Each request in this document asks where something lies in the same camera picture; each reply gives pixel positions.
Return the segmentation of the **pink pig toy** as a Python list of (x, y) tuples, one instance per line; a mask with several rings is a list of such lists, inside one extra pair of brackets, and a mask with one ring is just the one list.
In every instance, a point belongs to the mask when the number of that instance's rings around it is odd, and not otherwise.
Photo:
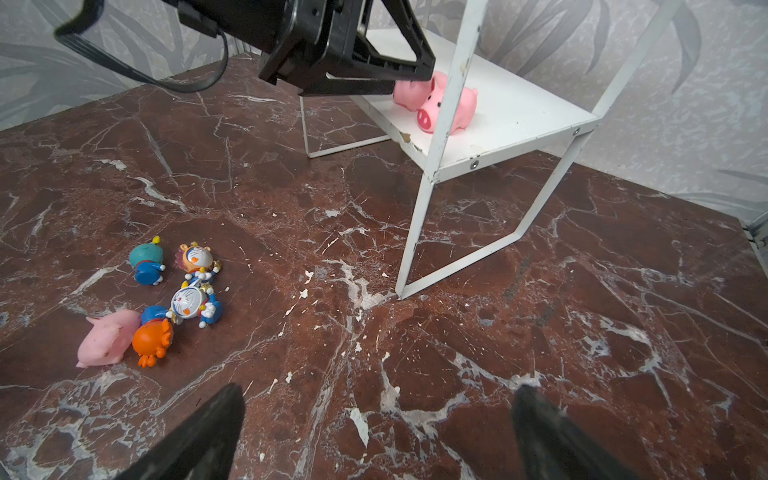
[(444, 88), (448, 76), (436, 71), (428, 81), (396, 81), (393, 90), (395, 104), (405, 107), (407, 110), (417, 111), (437, 88)]
[(141, 326), (141, 314), (130, 309), (121, 309), (99, 318), (87, 316), (86, 320), (92, 329), (78, 348), (77, 368), (121, 362)]
[[(425, 133), (432, 134), (435, 132), (437, 120), (443, 111), (450, 113), (445, 100), (446, 88), (447, 79), (435, 75), (432, 80), (430, 93), (423, 104), (417, 109), (417, 124)], [(464, 87), (458, 100), (458, 106), (455, 109), (449, 132), (450, 135), (470, 126), (475, 116), (477, 106), (478, 90)]]

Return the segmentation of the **orange hooded Doraemon figure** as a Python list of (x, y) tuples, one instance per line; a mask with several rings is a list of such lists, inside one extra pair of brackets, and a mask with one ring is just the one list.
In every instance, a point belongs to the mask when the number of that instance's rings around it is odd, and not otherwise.
[(132, 347), (139, 355), (138, 365), (151, 368), (166, 356), (173, 341), (173, 323), (163, 305), (147, 307), (140, 316), (141, 325), (135, 332)]

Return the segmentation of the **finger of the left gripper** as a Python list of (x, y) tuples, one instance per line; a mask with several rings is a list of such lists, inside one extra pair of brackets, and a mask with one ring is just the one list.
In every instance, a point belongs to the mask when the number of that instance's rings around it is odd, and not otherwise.
[(383, 0), (384, 7), (415, 55), (413, 61), (394, 59), (397, 66), (433, 66), (435, 55), (408, 0)]
[(415, 61), (380, 55), (370, 50), (362, 57), (355, 52), (328, 50), (311, 68), (311, 80), (300, 88), (300, 96), (388, 95), (397, 81), (426, 81), (434, 69), (432, 51), (422, 51)]

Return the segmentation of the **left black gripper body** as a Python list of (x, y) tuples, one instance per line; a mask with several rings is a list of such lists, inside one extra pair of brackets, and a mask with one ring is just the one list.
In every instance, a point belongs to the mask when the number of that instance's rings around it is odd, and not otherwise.
[(364, 95), (372, 79), (345, 67), (365, 34), (370, 1), (169, 1), (182, 24), (205, 35), (218, 31), (262, 51), (259, 78), (282, 80), (303, 96)]

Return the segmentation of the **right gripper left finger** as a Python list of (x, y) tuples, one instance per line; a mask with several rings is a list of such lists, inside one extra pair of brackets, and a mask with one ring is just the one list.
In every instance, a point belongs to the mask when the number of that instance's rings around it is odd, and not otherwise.
[(118, 477), (227, 479), (244, 418), (242, 387), (229, 383)]

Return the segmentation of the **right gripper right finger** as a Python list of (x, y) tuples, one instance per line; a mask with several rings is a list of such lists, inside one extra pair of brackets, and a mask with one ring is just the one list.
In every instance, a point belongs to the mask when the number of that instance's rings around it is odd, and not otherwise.
[(516, 391), (511, 419), (525, 475), (529, 479), (638, 477), (529, 385)]

